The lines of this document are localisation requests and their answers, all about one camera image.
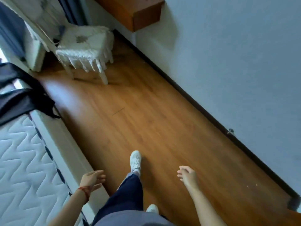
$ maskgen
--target forearm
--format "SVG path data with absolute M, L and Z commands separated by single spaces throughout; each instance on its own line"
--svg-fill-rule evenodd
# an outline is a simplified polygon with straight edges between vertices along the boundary
M 194 202 L 202 226 L 226 226 L 210 201 L 200 190 L 192 190 L 189 193 Z
M 74 226 L 86 201 L 85 193 L 82 190 L 76 190 L 48 226 Z

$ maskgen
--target white shoe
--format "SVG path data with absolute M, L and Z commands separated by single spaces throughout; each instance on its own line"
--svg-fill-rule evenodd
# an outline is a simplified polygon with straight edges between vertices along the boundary
M 159 209 L 156 205 L 151 204 L 148 209 L 146 210 L 146 212 L 151 212 L 151 213 L 156 213 L 159 214 Z
M 141 154 L 139 151 L 133 151 L 130 156 L 131 172 L 138 171 L 141 174 Z

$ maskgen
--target chair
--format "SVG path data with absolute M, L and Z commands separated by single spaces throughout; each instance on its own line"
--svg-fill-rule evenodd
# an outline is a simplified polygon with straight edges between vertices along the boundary
M 106 63 L 113 63 L 114 35 L 104 26 L 76 26 L 70 24 L 58 0 L 0 0 L 26 23 L 33 39 L 39 40 L 53 52 L 66 72 L 74 79 L 69 68 L 86 72 L 98 71 L 105 85 Z

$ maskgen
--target hand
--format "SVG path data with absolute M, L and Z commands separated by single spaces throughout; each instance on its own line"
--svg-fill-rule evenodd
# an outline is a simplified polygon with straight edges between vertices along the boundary
M 184 183 L 189 193 L 199 190 L 197 173 L 188 166 L 180 166 L 178 178 Z
M 104 171 L 91 171 L 84 174 L 79 186 L 89 186 L 91 192 L 99 189 L 102 186 L 102 183 L 106 181 L 106 175 L 104 175 L 103 173 Z

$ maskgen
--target bracelet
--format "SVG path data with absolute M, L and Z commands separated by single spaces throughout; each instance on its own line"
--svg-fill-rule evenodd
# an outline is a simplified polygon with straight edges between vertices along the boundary
M 78 188 L 78 190 L 84 191 L 84 193 L 86 195 L 86 199 L 87 199 L 85 204 L 87 204 L 90 199 L 91 187 L 90 186 L 82 186 L 82 187 Z

